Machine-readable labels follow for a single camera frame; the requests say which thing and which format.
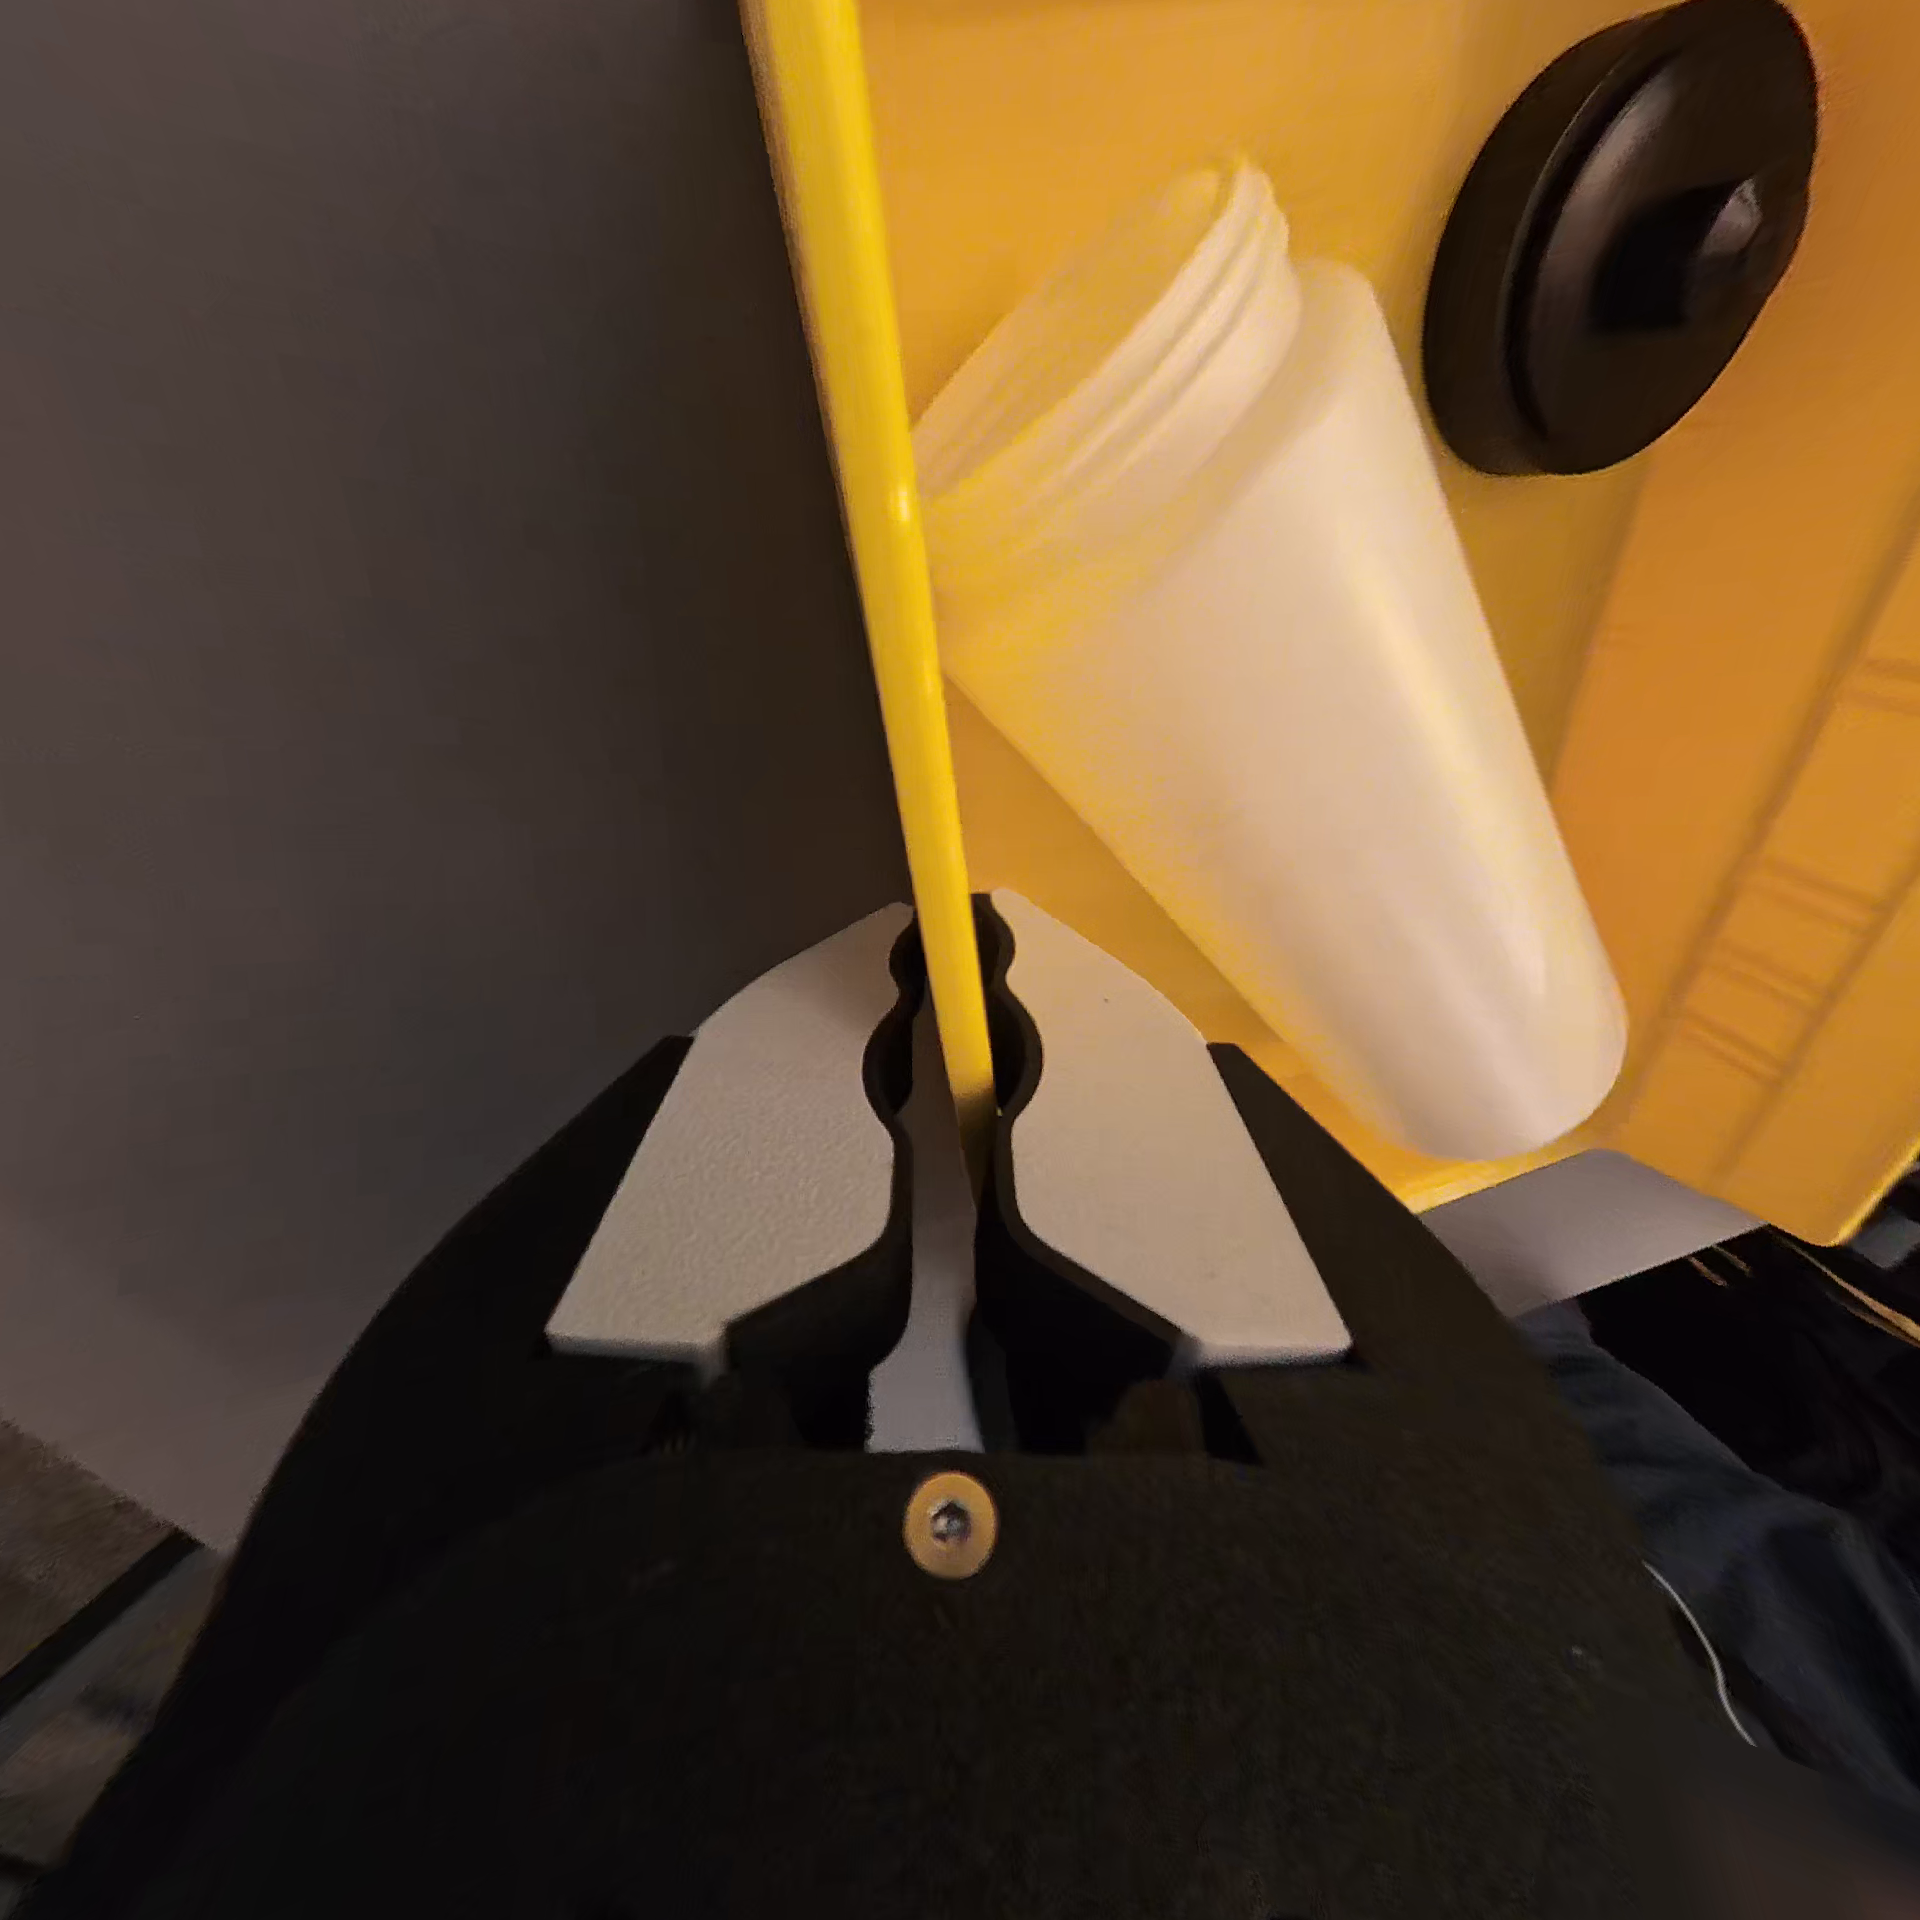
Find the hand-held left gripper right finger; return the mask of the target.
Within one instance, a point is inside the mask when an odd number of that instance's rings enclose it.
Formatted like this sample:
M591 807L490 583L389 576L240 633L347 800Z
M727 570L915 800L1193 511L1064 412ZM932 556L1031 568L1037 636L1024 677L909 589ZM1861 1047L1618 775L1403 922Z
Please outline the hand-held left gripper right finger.
M1354 1336L1197 1026L1020 891L976 909L1015 1249L1175 1369L1346 1357Z

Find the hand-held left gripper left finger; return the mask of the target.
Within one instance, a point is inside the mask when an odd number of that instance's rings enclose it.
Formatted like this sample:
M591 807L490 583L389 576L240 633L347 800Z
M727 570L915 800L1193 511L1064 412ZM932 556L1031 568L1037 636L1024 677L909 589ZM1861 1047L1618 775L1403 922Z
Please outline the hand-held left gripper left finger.
M695 1028L547 1320L559 1353L729 1369L752 1315L881 1244L896 1140L866 1058L912 927L883 905Z

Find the white plastic bottle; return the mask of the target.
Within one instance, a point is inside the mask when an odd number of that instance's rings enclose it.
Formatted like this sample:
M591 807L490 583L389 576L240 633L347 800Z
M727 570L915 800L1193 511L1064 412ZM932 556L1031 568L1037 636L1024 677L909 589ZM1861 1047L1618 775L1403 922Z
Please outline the white plastic bottle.
M943 663L1378 1132L1591 1119L1626 1004L1373 288L1196 168L912 431Z

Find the yellow plastic bin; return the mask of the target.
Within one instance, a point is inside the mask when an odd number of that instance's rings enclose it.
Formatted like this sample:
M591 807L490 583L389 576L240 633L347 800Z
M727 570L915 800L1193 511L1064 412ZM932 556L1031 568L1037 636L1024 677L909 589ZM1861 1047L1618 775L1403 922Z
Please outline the yellow plastic bin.
M1417 360L1482 143L1645 5L739 5L856 548L949 1079L991 1088L968 893L1015 888L1247 1047L1407 1205L1613 1147L1836 1241L1916 1156L1916 5L1792 5L1804 244L1644 459L1437 465L1632 1020L1571 1140L1427 1160L1339 1108L1115 860L939 688L907 420L1084 233L1250 156Z

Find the black bottle lid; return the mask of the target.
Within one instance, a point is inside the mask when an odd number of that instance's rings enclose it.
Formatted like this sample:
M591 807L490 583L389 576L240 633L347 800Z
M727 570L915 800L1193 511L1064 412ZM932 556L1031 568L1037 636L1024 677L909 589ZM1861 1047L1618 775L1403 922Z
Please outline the black bottle lid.
M1786 5L1673 5L1565 49L1482 145L1433 253L1441 440L1495 475L1644 452L1783 279L1815 157L1818 68Z

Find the person's dark clothing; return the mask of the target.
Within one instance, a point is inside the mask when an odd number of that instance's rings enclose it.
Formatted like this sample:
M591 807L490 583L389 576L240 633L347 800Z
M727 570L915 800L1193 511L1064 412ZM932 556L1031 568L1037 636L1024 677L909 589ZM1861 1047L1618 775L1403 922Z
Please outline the person's dark clothing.
M1733 1730L1916 1818L1916 1259L1777 1229L1519 1316Z

